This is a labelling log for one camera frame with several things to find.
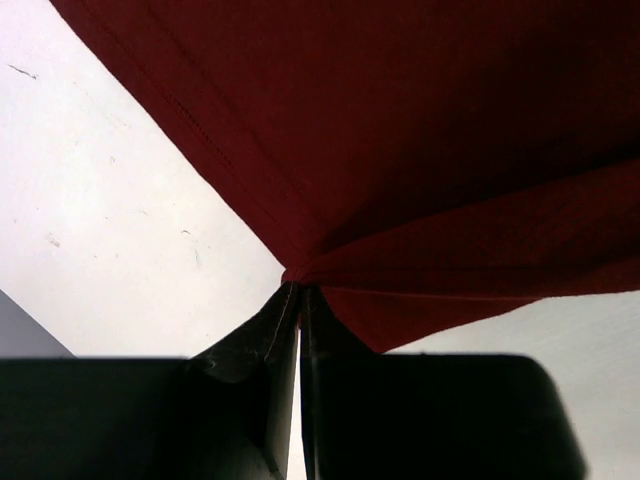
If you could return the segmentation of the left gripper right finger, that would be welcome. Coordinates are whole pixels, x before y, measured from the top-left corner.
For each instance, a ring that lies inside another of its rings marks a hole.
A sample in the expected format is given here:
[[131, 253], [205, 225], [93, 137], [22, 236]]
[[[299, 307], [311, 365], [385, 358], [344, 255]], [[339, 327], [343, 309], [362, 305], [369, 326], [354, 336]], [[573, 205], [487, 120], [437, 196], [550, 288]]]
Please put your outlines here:
[[582, 479], [556, 386], [521, 355], [379, 354], [317, 288], [301, 314], [311, 479]]

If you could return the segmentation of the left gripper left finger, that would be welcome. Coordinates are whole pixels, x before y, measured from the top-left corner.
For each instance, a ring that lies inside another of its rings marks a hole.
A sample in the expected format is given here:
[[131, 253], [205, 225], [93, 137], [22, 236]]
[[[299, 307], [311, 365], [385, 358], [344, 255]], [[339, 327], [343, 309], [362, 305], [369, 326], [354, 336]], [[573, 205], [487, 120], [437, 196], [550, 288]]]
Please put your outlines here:
[[1, 363], [5, 479], [283, 479], [299, 288], [190, 358]]

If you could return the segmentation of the maroon t shirt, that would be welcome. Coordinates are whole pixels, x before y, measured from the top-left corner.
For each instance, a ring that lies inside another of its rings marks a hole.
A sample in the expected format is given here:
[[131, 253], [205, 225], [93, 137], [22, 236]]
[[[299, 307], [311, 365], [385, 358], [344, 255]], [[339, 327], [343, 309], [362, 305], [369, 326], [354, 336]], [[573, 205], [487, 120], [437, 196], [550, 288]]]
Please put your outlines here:
[[635, 1], [55, 7], [375, 351], [639, 287]]

